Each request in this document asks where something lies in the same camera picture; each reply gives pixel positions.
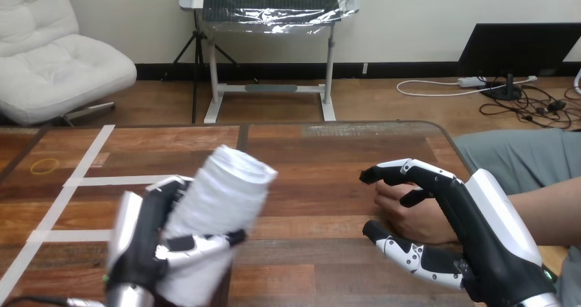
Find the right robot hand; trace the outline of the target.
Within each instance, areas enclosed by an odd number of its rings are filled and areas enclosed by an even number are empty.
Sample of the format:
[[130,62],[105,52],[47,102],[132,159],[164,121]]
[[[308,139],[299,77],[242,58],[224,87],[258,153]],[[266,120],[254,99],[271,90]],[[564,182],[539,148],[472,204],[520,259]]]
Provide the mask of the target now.
[[401,205],[411,208],[435,199],[456,233],[459,253],[414,243],[379,221],[367,221],[363,234],[408,273],[464,290],[473,302],[487,306],[559,305],[531,233],[490,172],[480,169],[463,182],[449,171],[407,158],[374,165],[362,171],[360,180],[415,183]]

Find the person's hand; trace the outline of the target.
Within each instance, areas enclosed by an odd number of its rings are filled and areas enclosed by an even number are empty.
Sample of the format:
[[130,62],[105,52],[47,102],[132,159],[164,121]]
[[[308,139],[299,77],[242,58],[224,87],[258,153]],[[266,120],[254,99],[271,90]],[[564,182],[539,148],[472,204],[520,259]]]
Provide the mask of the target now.
[[414,189],[412,184],[389,186],[381,181],[375,184],[374,201],[404,238],[434,245],[456,242],[456,233],[436,201],[426,199],[411,208],[400,204],[400,199]]

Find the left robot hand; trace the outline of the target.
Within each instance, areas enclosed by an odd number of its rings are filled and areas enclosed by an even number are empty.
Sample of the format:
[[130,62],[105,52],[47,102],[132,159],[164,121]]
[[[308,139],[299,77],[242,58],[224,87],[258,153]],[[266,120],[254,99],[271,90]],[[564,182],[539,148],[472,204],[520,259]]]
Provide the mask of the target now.
[[108,244],[109,306],[153,306],[156,284],[168,272],[198,266],[246,239],[244,230],[161,239],[170,212],[192,181],[174,175],[148,186],[143,195],[123,193]]

